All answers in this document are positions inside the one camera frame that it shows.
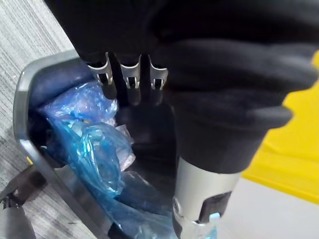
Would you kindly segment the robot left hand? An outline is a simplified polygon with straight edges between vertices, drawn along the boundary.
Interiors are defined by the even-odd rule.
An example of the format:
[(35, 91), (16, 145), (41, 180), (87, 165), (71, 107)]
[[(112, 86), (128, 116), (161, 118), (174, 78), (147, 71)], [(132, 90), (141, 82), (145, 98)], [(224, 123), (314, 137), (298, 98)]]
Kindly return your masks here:
[(150, 97), (175, 121), (172, 222), (203, 238), (223, 215), (267, 132), (285, 126), (285, 97), (318, 79), (316, 0), (48, 0), (108, 99)]

